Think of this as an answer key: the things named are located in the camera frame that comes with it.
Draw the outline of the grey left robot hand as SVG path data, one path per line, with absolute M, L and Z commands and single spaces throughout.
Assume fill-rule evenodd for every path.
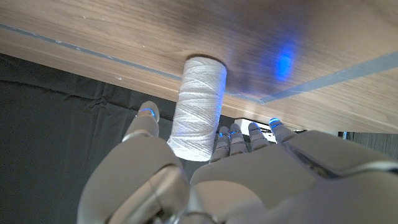
M 249 146 L 237 124 L 223 128 L 188 178 L 158 122 L 156 104 L 143 103 L 88 179 L 78 223 L 397 222 L 397 161 L 380 152 L 273 118 L 274 144 L 255 123 Z

